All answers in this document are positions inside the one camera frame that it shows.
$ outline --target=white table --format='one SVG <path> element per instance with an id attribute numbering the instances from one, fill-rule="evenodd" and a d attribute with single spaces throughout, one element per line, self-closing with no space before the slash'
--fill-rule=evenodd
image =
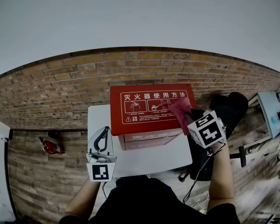
<path id="1" fill-rule="evenodd" d="M 110 105 L 88 108 L 88 140 L 99 129 L 109 126 Z M 183 134 L 164 146 L 123 151 L 118 136 L 112 136 L 114 156 L 117 157 L 113 177 L 126 177 L 162 172 L 192 163 L 188 139 Z"/>
<path id="2" fill-rule="evenodd" d="M 280 120 L 277 115 L 277 112 L 280 111 L 280 102 L 277 100 L 276 92 L 259 92 L 249 101 L 248 106 L 257 100 L 265 117 L 269 134 L 260 140 L 246 144 L 245 148 L 273 139 L 280 133 Z"/>

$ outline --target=pink cloth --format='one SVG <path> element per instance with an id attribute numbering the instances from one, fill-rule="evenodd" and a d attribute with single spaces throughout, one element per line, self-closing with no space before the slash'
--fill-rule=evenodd
<path id="1" fill-rule="evenodd" d="M 192 116 L 192 106 L 188 97 L 180 97 L 174 103 L 169 103 L 170 111 L 177 117 L 178 122 L 182 127 L 184 135 L 188 135 L 188 121 L 186 119 L 186 113 Z"/>

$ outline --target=fire extinguisher box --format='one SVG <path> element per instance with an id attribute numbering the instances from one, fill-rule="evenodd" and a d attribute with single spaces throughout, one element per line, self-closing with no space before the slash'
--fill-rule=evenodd
<path id="1" fill-rule="evenodd" d="M 110 97 L 112 135 L 123 150 L 168 144 L 182 133 L 169 103 L 188 97 L 196 107 L 190 84 L 114 86 Z"/>

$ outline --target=white cable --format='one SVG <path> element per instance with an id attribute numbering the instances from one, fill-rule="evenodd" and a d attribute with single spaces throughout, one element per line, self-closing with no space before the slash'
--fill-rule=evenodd
<path id="1" fill-rule="evenodd" d="M 205 193 L 207 193 L 207 198 L 206 198 L 204 201 L 201 201 L 201 202 L 200 202 L 201 197 L 202 197 Z M 204 204 L 204 203 L 205 203 L 206 201 L 208 201 L 209 199 L 210 199 L 210 194 L 209 194 L 208 191 L 205 191 L 205 192 L 202 193 L 202 194 L 200 195 L 200 197 L 198 198 L 198 201 L 197 201 L 197 203 L 195 204 L 194 208 L 197 207 L 197 206 L 200 206 L 201 209 L 202 209 L 203 211 L 205 211 L 204 208 L 203 208 L 201 205 Z"/>

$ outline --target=wooden floor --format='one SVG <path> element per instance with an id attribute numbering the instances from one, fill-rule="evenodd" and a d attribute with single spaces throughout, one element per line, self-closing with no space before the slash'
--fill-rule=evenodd
<path id="1" fill-rule="evenodd" d="M 231 153 L 243 143 L 254 141 L 267 132 L 261 114 L 250 109 L 229 139 Z M 41 223 L 57 223 L 67 202 L 80 189 L 88 173 L 86 168 L 87 132 L 62 133 L 66 153 L 48 155 L 41 148 L 38 137 L 46 133 L 14 132 L 8 146 L 8 170 L 12 197 L 20 218 L 30 218 Z M 241 223 L 265 223 L 268 215 L 262 211 L 278 210 L 280 203 L 280 163 L 274 159 L 278 152 L 262 157 L 262 153 L 247 156 L 247 166 L 240 167 L 239 160 L 231 160 L 235 189 L 236 208 Z M 181 171 L 151 174 L 169 185 L 182 200 L 193 180 L 179 182 Z M 201 194 L 208 190 L 210 182 L 197 182 L 187 205 L 194 207 Z M 108 196 L 114 182 L 105 186 Z M 94 213 L 104 203 L 100 189 Z"/>

